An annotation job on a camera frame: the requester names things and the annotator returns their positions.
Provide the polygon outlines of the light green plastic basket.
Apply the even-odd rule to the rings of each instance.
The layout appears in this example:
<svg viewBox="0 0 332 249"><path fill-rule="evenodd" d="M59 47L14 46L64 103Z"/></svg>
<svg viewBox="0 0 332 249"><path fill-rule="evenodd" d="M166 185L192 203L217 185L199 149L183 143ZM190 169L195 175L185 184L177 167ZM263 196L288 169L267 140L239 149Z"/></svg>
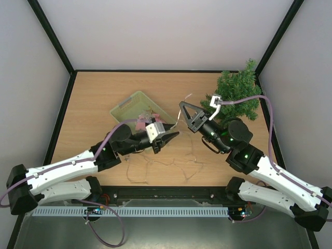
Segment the light green plastic basket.
<svg viewBox="0 0 332 249"><path fill-rule="evenodd" d="M142 91L137 91L110 111L111 116L120 125L109 139L113 151L125 156L152 149L146 129L144 131L135 131L137 122L144 122L146 126L156 122L155 118L151 122L139 119L139 115L143 110L152 110L153 113L159 114L161 119L168 124L172 124L173 127L176 123L169 114L146 94ZM159 135L158 138L167 133L176 132L173 127L164 134Z"/></svg>

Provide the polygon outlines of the small green christmas tree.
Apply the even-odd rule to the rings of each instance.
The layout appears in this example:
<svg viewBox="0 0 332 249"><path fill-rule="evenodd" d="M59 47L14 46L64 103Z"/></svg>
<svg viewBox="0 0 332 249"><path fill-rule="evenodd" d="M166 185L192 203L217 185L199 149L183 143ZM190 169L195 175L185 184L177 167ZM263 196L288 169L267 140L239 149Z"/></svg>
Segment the small green christmas tree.
<svg viewBox="0 0 332 249"><path fill-rule="evenodd" d="M217 80L217 89L214 93L220 95L223 101L236 101L260 95L261 89L255 85L255 65L255 60L249 59L241 71L236 73L223 71ZM256 111L259 105L259 99L248 100L236 105L223 105L214 120L221 124L228 119L245 116L248 120L254 121L258 117Z"/></svg>

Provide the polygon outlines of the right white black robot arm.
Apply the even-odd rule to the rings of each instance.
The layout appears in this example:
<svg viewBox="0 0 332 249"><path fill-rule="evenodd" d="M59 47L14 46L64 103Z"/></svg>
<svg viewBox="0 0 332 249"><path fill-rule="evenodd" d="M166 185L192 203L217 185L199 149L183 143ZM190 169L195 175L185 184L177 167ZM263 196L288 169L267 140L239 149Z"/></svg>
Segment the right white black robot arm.
<svg viewBox="0 0 332 249"><path fill-rule="evenodd" d="M261 150L250 144L253 137L240 118L216 123L206 110L180 102L189 130L202 134L206 146L215 146L216 154L227 154L226 162L237 172L250 175L267 184L255 185L233 177L226 186L226 197L232 203L256 202L279 210L302 227L320 231L328 221L331 188L319 188L295 177L274 164Z"/></svg>

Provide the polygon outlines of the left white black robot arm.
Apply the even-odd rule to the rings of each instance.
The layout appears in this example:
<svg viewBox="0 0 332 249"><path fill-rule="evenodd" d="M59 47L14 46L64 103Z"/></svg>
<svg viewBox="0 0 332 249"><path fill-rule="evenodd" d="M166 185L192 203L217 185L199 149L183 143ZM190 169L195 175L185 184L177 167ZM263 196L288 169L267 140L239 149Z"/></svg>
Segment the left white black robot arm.
<svg viewBox="0 0 332 249"><path fill-rule="evenodd" d="M6 182L11 215L21 215L39 205L67 199L95 201L101 186L95 173L121 163L120 156L152 149L154 154L179 135L172 125L154 121L133 134L126 122L117 124L105 139L90 149L57 163L27 169L14 166Z"/></svg>

